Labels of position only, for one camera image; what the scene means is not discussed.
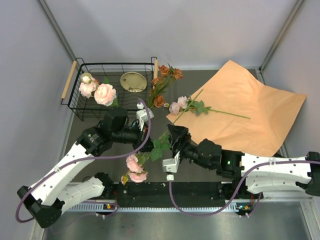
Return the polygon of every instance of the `kraft paper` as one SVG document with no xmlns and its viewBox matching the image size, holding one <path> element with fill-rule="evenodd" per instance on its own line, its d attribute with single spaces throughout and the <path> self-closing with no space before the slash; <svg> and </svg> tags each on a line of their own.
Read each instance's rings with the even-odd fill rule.
<svg viewBox="0 0 320 240">
<path fill-rule="evenodd" d="M 307 97 L 265 86 L 231 60 L 192 99 L 202 89 L 196 100 L 204 101 L 206 107 L 251 119 L 212 111 L 196 116 L 188 111 L 175 125 L 189 128 L 196 144 L 209 139 L 226 150 L 264 157 L 279 150 Z M 178 116 L 169 114 L 167 118 L 173 122 Z"/>
</svg>

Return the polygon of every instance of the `pink rose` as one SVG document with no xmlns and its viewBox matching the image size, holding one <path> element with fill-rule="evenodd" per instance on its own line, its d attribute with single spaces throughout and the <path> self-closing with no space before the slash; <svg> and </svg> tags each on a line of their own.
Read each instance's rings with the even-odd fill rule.
<svg viewBox="0 0 320 240">
<path fill-rule="evenodd" d="M 143 172 L 143 168 L 138 165 L 138 158 L 134 154 L 126 158 L 126 166 L 131 172 L 139 174 Z"/>
<path fill-rule="evenodd" d="M 179 104 L 180 108 L 186 109 L 188 107 L 187 97 L 186 96 L 179 97 L 178 98 L 178 104 Z"/>
<path fill-rule="evenodd" d="M 91 93 L 93 91 L 95 91 L 96 89 L 97 89 L 97 83 L 95 83 L 93 81 L 89 84 L 85 84 L 84 82 L 82 82 L 79 87 L 79 91 L 80 91 L 81 95 L 86 98 L 90 98 Z"/>
<path fill-rule="evenodd" d="M 105 106 L 110 106 L 116 97 L 116 90 L 110 84 L 101 84 L 94 93 L 95 101 Z"/>
<path fill-rule="evenodd" d="M 148 172 L 143 172 L 140 174 L 136 174 L 134 172 L 129 173 L 130 179 L 135 183 L 142 183 L 144 180 L 147 180 L 147 174 Z"/>
<path fill-rule="evenodd" d="M 171 114 L 178 115 L 179 110 L 180 110 L 180 106 L 179 106 L 179 104 L 177 102 L 171 103 L 171 105 L 169 107 L 169 111 L 170 111 Z"/>
</svg>

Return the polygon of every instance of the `artificial flower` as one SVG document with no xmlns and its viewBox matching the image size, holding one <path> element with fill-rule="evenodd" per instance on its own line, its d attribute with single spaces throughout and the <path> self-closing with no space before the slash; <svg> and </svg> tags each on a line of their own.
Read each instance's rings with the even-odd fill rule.
<svg viewBox="0 0 320 240">
<path fill-rule="evenodd" d="M 134 154 L 131 154 L 126 158 L 126 166 L 131 172 L 134 172 L 134 173 L 140 174 L 144 170 L 141 166 L 139 166 L 138 158 Z"/>
<path fill-rule="evenodd" d="M 80 80 L 85 84 L 90 84 L 92 81 L 97 82 L 97 80 L 95 80 L 95 78 L 89 72 L 81 74 Z"/>
<path fill-rule="evenodd" d="M 95 101 L 105 106 L 110 106 L 116 97 L 116 90 L 110 84 L 101 84 L 94 92 Z"/>
<path fill-rule="evenodd" d="M 156 106 L 157 108 L 160 108 L 163 106 L 163 104 L 165 104 L 165 99 L 163 96 L 161 95 L 157 95 L 155 96 L 154 100 L 153 100 L 153 104 L 154 106 Z"/>
<path fill-rule="evenodd" d="M 162 65 L 159 67 L 159 71 L 160 71 L 160 74 L 163 76 L 163 77 L 166 77 L 169 75 L 170 73 L 170 68 L 168 68 L 167 66 L 165 65 Z"/>
<path fill-rule="evenodd" d="M 85 84 L 82 82 L 79 86 L 79 91 L 82 96 L 86 98 L 90 98 L 92 96 L 92 92 L 97 89 L 97 84 L 95 82 L 91 82 L 89 84 Z"/>
<path fill-rule="evenodd" d="M 151 81 L 153 86 L 155 86 L 157 83 L 161 84 L 162 82 L 163 82 L 163 79 L 162 79 L 162 77 L 159 77 L 159 76 L 157 78 L 152 79 L 152 81 Z"/>
<path fill-rule="evenodd" d="M 180 110 L 180 106 L 179 106 L 179 104 L 177 102 L 171 103 L 171 105 L 169 107 L 169 111 L 170 111 L 171 114 L 178 115 L 179 110 Z"/>
<path fill-rule="evenodd" d="M 179 97 L 177 103 L 179 104 L 180 108 L 182 108 L 182 109 L 186 109 L 188 107 L 186 96 Z"/>
<path fill-rule="evenodd" d="M 182 71 L 180 69 L 175 69 L 173 72 L 173 76 L 174 78 L 177 79 L 182 79 L 184 77 L 184 75 L 182 74 Z"/>
<path fill-rule="evenodd" d="M 145 171 L 143 173 L 137 174 L 134 172 L 130 172 L 128 175 L 130 179 L 135 183 L 142 183 L 144 180 L 147 180 L 147 174 L 148 172 Z"/>
</svg>

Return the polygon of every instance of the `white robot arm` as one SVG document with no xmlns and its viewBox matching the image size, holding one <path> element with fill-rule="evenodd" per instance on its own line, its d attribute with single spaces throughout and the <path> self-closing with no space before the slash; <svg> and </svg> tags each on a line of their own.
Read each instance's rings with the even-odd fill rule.
<svg viewBox="0 0 320 240">
<path fill-rule="evenodd" d="M 254 168 L 245 179 L 242 188 L 252 194 L 275 191 L 304 191 L 309 195 L 320 196 L 320 166 L 318 164 L 294 163 L 294 161 L 320 162 L 318 152 L 295 158 L 261 157 L 231 150 L 223 150 L 220 145 L 204 139 L 199 145 L 191 143 L 191 135 L 186 127 L 168 125 L 171 150 L 174 158 L 164 159 L 162 168 L 167 180 L 173 181 L 173 173 L 178 171 L 179 163 L 189 160 L 207 170 L 234 181 Z"/>
<path fill-rule="evenodd" d="M 23 202 L 42 228 L 49 227 L 65 211 L 85 200 L 99 196 L 108 198 L 111 195 L 114 182 L 103 172 L 76 186 L 67 185 L 83 168 L 94 161 L 94 157 L 110 149 L 114 142 L 132 144 L 133 148 L 137 149 L 145 141 L 148 131 L 148 125 L 145 124 L 148 120 L 145 117 L 147 113 L 142 109 L 137 111 L 136 115 L 137 119 L 131 126 L 127 126 L 128 113 L 125 109 L 116 107 L 107 111 L 97 126 L 83 131 L 69 152 L 45 177 L 52 172 L 55 172 L 54 175 L 44 181 L 39 180 L 30 187 L 22 186 L 18 190 L 17 194 L 22 199 L 29 189 L 43 181 Z M 148 152 L 152 147 L 152 141 L 147 139 L 141 151 Z M 89 159 L 72 163 L 83 158 Z"/>
</svg>

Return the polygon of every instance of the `black wire basket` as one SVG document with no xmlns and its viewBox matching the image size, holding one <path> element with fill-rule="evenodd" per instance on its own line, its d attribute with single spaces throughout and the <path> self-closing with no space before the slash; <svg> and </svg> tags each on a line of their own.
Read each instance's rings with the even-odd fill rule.
<svg viewBox="0 0 320 240">
<path fill-rule="evenodd" d="M 107 77 L 109 84 L 116 90 L 118 105 L 128 111 L 130 118 L 135 118 L 138 99 L 147 102 L 149 98 L 149 91 L 152 89 L 152 79 L 154 78 L 154 66 L 157 57 L 151 57 L 150 62 L 90 62 L 85 63 L 82 58 L 76 58 L 73 62 L 67 83 L 62 94 L 62 105 L 67 105 L 74 114 L 82 121 L 85 118 L 104 117 L 105 112 L 111 107 L 98 104 L 94 97 L 84 97 L 79 91 L 81 84 L 80 76 L 83 73 L 90 73 L 96 80 L 103 83 L 104 78 Z M 67 96 L 68 88 L 71 83 L 73 72 L 78 66 L 78 72 L 72 86 L 70 97 Z M 136 72 L 143 75 L 147 81 L 146 88 L 140 92 L 130 92 L 125 90 L 120 78 L 123 74 L 128 72 Z"/>
</svg>

